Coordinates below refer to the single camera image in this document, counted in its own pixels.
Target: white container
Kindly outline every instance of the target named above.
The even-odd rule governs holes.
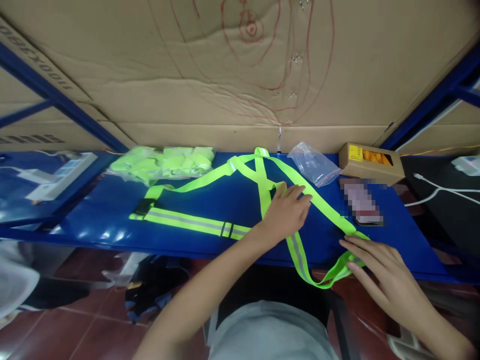
[[[451,162],[455,169],[468,176],[480,176],[480,155],[460,156]]]

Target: black plastic buckle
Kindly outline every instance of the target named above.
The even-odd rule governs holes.
[[[151,198],[143,198],[138,202],[135,210],[133,211],[134,214],[145,216],[152,208],[152,204],[155,203],[155,199]]]
[[[227,225],[227,222],[224,222],[223,223],[223,226],[221,227],[221,230],[220,230],[220,237],[221,238],[225,238],[225,239],[230,239],[232,237],[232,233],[234,232],[234,224],[233,223],[230,223],[230,233],[228,234],[228,236],[224,236],[224,229],[225,229],[225,225]]]

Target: neon yellow strap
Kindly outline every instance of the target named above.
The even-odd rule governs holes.
[[[152,207],[143,220],[241,240],[252,228]]]
[[[217,167],[206,175],[199,177],[198,179],[195,179],[178,189],[174,189],[171,185],[153,186],[147,191],[145,198],[151,199],[152,201],[157,200],[162,194],[163,190],[186,193],[188,191],[209,185],[223,176],[230,176],[235,171],[239,171],[243,176],[257,183],[261,216],[263,218],[272,201],[270,197],[270,190],[272,190],[274,187],[278,189],[281,184],[274,183],[267,178],[264,158],[273,161],[294,184],[305,186],[303,193],[306,195],[312,195],[311,203],[345,234],[355,235],[369,240],[367,236],[357,231],[347,219],[336,212],[295,169],[277,158],[270,157],[268,151],[260,147],[255,149],[255,154],[233,156],[224,165]],[[255,170],[252,170],[245,165],[245,163],[251,160],[255,161]],[[228,235],[231,234],[230,237],[235,240],[240,240],[250,230],[249,227],[232,225],[229,222],[191,216],[155,207],[151,207],[145,216],[134,213],[130,216],[130,219],[147,220],[159,224],[176,226],[217,236],[228,237]],[[356,258],[355,255],[347,251],[338,258],[336,264],[328,271],[322,281],[315,282],[309,272],[307,256],[305,254],[300,234],[296,232],[294,235],[288,237],[286,242],[293,260],[293,264],[295,265],[300,277],[307,283],[321,289],[330,288],[335,281],[342,279],[351,273],[347,267],[347,262],[354,261],[360,266],[365,265],[358,258]]]

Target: white charger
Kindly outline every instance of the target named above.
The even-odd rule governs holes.
[[[19,178],[29,180],[36,184],[51,184],[57,181],[57,179],[59,178],[58,176],[49,174],[48,172],[38,169],[20,170],[17,176]]]

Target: blue metal frame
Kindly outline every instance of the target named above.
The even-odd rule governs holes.
[[[19,120],[22,120],[23,118],[39,113],[45,109],[51,108],[52,106],[54,106],[54,102],[48,99],[48,100],[39,102],[35,105],[13,112],[9,115],[6,115],[0,118],[0,128],[6,127],[7,125],[13,124]]]
[[[458,99],[480,108],[480,92],[472,89],[480,76],[480,42],[458,63],[380,146],[396,150],[428,126]]]
[[[0,118],[0,127],[9,125],[46,109],[55,106],[64,115],[99,139],[110,149],[118,153],[125,153],[128,148],[123,145],[112,134],[100,126],[86,112],[79,108],[72,100],[65,96],[60,90],[44,79],[38,72],[28,66],[22,59],[15,55],[9,48],[0,42],[0,66],[17,80],[34,91],[45,101],[14,114]]]

